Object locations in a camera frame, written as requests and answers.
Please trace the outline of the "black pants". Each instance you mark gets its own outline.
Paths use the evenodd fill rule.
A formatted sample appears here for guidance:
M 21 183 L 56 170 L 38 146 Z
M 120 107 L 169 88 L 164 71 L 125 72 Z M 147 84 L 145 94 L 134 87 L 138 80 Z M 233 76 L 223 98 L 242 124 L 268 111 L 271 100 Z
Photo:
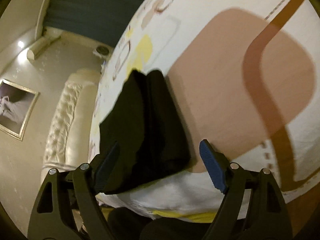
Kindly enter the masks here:
M 187 137 L 159 70 L 132 71 L 99 128 L 97 193 L 127 192 L 189 166 Z

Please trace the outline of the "white wall air conditioner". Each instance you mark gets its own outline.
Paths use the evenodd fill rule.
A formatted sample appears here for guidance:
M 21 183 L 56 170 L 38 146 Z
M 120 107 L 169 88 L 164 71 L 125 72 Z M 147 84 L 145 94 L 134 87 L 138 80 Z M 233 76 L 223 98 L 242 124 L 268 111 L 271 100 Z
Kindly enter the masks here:
M 54 43 L 59 38 L 60 36 L 43 36 L 39 38 L 27 49 L 27 59 L 29 61 L 35 61 L 41 53 L 43 53 L 52 43 Z

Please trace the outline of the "dark teal curtain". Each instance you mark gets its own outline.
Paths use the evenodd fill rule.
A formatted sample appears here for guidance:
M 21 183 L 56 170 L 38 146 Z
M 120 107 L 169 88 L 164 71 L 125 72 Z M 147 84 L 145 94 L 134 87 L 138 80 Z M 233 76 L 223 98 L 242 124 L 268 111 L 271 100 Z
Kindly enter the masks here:
M 44 26 L 115 47 L 144 0 L 50 0 Z

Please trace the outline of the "cream tufted headboard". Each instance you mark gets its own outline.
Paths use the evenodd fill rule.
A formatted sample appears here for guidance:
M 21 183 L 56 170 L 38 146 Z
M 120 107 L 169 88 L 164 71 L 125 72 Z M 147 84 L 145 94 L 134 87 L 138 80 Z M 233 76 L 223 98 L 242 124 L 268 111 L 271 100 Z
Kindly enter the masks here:
M 100 73 L 79 69 L 65 83 L 44 149 L 41 181 L 48 171 L 76 169 L 88 161 L 89 134 Z

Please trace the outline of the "framed wall picture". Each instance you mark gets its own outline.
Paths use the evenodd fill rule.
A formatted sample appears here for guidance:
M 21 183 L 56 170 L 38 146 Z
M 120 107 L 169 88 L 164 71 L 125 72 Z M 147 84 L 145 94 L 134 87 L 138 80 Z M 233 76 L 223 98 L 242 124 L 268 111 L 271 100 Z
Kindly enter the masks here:
M 22 141 L 39 92 L 1 79 L 1 131 Z

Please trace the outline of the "patterned white bed sheet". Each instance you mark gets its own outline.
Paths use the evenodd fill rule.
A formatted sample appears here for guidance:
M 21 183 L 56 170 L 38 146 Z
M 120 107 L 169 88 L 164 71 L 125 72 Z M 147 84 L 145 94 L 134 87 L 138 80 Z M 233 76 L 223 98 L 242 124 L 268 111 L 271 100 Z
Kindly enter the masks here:
M 310 0 L 145 0 L 103 70 L 91 158 L 134 70 L 163 74 L 191 160 L 99 201 L 150 218 L 211 222 L 223 195 L 199 154 L 207 139 L 243 168 L 268 168 L 293 228 L 306 223 L 319 204 L 319 16 Z

